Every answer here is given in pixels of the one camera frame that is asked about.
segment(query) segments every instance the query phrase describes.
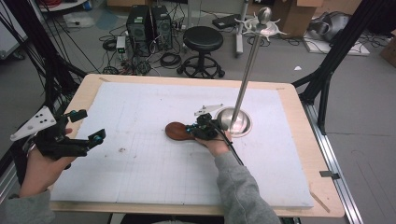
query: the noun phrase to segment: person's left hand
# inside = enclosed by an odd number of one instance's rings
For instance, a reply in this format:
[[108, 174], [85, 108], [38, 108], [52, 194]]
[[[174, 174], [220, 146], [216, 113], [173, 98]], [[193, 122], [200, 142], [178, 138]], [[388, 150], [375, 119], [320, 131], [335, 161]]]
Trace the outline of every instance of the person's left hand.
[[[66, 133], [71, 132], [72, 129], [66, 129]], [[35, 147], [28, 155], [26, 175], [21, 185], [20, 198], [46, 191], [59, 178], [64, 168], [75, 159], [76, 157], [62, 157], [55, 161], [41, 155], [41, 152]]]

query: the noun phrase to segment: person's right hand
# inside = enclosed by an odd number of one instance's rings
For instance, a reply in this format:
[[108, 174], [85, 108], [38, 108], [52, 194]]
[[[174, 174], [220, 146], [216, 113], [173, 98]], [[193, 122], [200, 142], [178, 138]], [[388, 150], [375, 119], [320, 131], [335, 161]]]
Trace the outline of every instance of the person's right hand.
[[[232, 139], [230, 133], [226, 131], [225, 135], [227, 136], [228, 140], [231, 142]], [[195, 140], [201, 143], [202, 145], [206, 146], [214, 157], [217, 157], [218, 155], [230, 151], [226, 142], [222, 139], [220, 134], [218, 134], [216, 138], [208, 141], [199, 138], [195, 138]]]

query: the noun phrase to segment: gray sweatshirt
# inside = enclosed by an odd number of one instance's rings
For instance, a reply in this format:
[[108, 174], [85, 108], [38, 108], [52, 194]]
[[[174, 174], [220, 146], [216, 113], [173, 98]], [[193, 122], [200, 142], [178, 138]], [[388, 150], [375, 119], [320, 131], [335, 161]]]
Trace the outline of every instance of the gray sweatshirt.
[[[260, 196], [254, 177], [238, 164], [231, 152], [217, 156], [215, 164], [219, 169], [218, 187], [227, 224], [280, 224], [274, 210]], [[48, 190], [32, 197], [11, 198], [6, 209], [7, 224], [43, 224], [55, 219]]]

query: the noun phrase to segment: table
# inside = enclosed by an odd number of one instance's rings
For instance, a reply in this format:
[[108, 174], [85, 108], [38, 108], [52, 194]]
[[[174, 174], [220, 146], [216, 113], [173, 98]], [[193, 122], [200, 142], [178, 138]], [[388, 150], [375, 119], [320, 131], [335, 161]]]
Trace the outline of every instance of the table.
[[[89, 109], [98, 88], [103, 82], [150, 83], [162, 85], [188, 85], [209, 87], [239, 88], [240, 81], [206, 80], [195, 78], [172, 77], [124, 77], [109, 75], [88, 75], [81, 83], [75, 97], [66, 112], [71, 110]], [[334, 187], [332, 179], [321, 177], [319, 171], [327, 171], [325, 161], [318, 148], [317, 140], [311, 130], [308, 119], [298, 98], [297, 92], [290, 84], [249, 82], [248, 88], [275, 90], [278, 92], [285, 109], [287, 121], [297, 147], [298, 155], [308, 181], [309, 191], [314, 199], [314, 207], [309, 209], [275, 209], [280, 217], [342, 217], [345, 213], [343, 205]], [[81, 121], [70, 123], [73, 128], [70, 137], [77, 134]], [[220, 206], [202, 205], [163, 205], [148, 203], [78, 203], [51, 202], [54, 211], [85, 211], [108, 213], [146, 213], [173, 215], [222, 215]]]

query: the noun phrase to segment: metal rod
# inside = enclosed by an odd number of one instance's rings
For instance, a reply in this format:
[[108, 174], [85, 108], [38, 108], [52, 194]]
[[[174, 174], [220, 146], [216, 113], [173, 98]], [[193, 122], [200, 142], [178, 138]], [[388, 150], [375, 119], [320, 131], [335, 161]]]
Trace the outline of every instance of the metal rod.
[[235, 108], [233, 109], [233, 118], [231, 119], [230, 130], [233, 129], [233, 124], [238, 117], [239, 110], [241, 109], [242, 100], [244, 99], [245, 91], [248, 86], [248, 80], [250, 77], [251, 70], [253, 68], [254, 61], [256, 60], [257, 52], [259, 51], [260, 43], [262, 42], [261, 35], [255, 35], [253, 46], [251, 47], [250, 53], [247, 59], [247, 67], [245, 69], [245, 74], [242, 79], [241, 88], [239, 89], [238, 99], [236, 100]]

